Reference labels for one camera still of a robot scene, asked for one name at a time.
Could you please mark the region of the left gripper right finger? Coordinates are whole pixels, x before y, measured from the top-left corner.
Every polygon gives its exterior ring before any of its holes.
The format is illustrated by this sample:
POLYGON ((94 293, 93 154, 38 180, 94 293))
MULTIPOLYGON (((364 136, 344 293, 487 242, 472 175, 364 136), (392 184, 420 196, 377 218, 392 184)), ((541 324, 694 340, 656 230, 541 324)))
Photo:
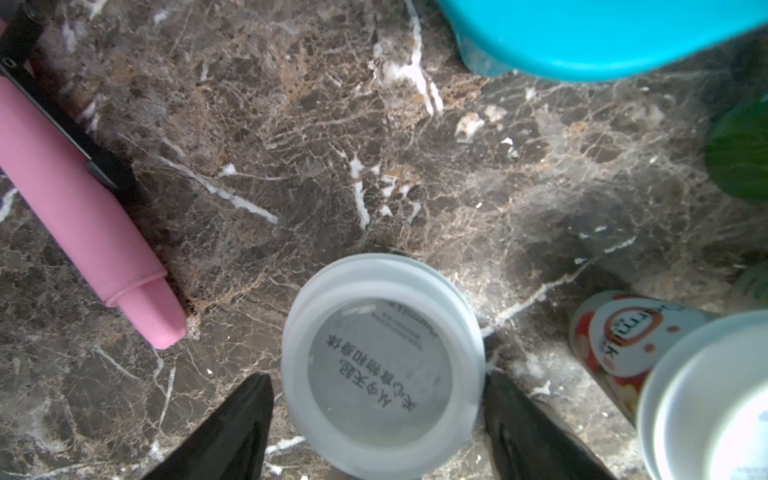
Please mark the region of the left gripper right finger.
POLYGON ((486 375, 483 414, 496 479, 614 477, 567 425, 503 372, 486 375))

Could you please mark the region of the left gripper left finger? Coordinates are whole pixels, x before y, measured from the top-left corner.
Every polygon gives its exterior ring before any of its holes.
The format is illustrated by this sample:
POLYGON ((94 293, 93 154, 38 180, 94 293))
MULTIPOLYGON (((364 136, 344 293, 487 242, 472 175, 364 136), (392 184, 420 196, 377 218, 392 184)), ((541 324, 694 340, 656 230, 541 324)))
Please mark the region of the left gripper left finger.
POLYGON ((246 378, 147 479, 261 478, 274 406, 269 375, 246 378))

